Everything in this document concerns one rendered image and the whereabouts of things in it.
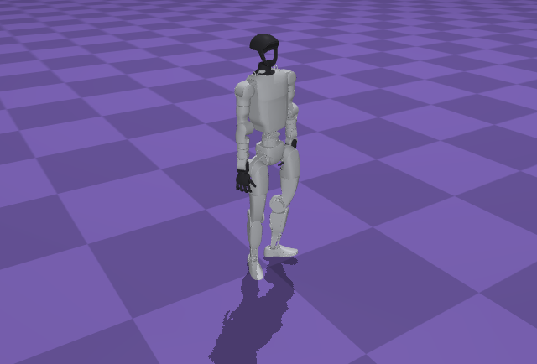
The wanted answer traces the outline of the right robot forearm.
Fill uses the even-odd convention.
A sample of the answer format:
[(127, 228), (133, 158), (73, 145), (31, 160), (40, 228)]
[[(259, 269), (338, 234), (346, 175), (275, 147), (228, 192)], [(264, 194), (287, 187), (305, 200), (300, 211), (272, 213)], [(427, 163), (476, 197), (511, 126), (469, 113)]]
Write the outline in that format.
[(250, 137), (246, 135), (246, 127), (244, 124), (239, 123), (236, 130), (236, 143), (237, 143), (237, 168), (240, 170), (246, 170), (246, 162), (250, 156), (249, 143)]

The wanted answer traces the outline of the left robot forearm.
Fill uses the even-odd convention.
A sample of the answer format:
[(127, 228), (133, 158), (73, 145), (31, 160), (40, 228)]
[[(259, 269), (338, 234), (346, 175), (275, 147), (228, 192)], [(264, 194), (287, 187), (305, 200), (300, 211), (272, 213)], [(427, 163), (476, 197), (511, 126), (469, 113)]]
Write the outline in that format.
[(298, 139), (297, 139), (297, 127), (296, 127), (297, 116), (298, 116), (298, 113), (296, 115), (294, 115), (293, 117), (286, 119), (286, 123), (285, 123), (286, 139), (285, 139), (285, 142), (288, 145), (291, 145), (292, 141), (294, 139), (296, 139), (298, 141)]

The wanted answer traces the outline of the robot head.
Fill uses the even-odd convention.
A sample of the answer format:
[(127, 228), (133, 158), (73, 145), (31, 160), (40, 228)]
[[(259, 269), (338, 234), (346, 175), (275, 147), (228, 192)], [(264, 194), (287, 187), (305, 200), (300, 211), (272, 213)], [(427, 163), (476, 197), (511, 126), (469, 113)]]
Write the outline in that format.
[[(265, 70), (264, 73), (259, 73), (259, 75), (273, 75), (274, 70), (271, 70), (271, 67), (275, 65), (278, 58), (278, 46), (279, 41), (270, 34), (258, 34), (250, 42), (250, 49), (257, 50), (259, 53), (262, 62), (258, 63), (258, 68), (255, 71), (257, 74), (259, 70)], [(266, 60), (264, 53), (267, 51), (274, 50), (274, 58), (272, 60)], [(254, 74), (255, 74), (254, 73)]]

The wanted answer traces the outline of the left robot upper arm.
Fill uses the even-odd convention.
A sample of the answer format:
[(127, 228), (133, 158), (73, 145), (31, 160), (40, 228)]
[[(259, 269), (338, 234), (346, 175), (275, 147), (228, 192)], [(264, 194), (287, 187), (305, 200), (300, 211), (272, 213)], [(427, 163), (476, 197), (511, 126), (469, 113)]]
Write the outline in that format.
[(299, 112), (299, 108), (293, 103), (295, 96), (295, 81), (296, 74), (291, 70), (282, 69), (288, 77), (288, 115), (287, 118), (291, 118)]

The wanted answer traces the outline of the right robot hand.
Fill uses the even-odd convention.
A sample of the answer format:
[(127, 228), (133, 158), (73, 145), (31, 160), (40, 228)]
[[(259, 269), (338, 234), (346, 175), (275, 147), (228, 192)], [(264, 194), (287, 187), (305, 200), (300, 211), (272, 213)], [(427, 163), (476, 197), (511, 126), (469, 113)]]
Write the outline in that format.
[[(240, 191), (244, 191), (246, 193), (250, 192), (252, 193), (251, 189), (250, 189), (250, 183), (253, 185), (253, 187), (256, 187), (256, 185), (251, 181), (250, 179), (250, 175), (248, 174), (249, 172), (249, 162), (247, 161), (246, 162), (246, 170), (240, 170), (237, 168), (237, 172), (239, 173), (237, 175), (237, 178), (236, 178), (236, 188), (237, 190), (240, 190)], [(239, 187), (240, 185), (240, 187)], [(242, 188), (243, 186), (243, 188)], [(247, 190), (247, 187), (248, 187), (248, 190)]]

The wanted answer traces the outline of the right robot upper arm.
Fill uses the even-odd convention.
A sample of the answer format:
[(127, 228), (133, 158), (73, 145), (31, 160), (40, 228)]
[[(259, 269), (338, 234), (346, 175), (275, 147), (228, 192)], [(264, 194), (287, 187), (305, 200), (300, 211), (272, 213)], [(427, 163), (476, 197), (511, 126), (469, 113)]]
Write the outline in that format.
[(252, 122), (248, 120), (250, 113), (250, 100), (255, 93), (255, 81), (248, 79), (239, 82), (234, 90), (236, 96), (236, 115), (237, 125), (242, 123), (245, 125), (247, 131), (246, 135), (251, 134), (254, 130)]

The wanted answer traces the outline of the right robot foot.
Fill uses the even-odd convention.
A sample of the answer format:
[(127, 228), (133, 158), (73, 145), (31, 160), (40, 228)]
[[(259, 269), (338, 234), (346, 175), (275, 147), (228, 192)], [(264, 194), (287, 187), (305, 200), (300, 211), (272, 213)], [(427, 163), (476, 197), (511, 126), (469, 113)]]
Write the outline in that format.
[(249, 272), (253, 279), (261, 280), (263, 279), (263, 270), (260, 266), (259, 261), (256, 262), (255, 257), (253, 257), (253, 262), (250, 261), (250, 253), (248, 254), (248, 266)]

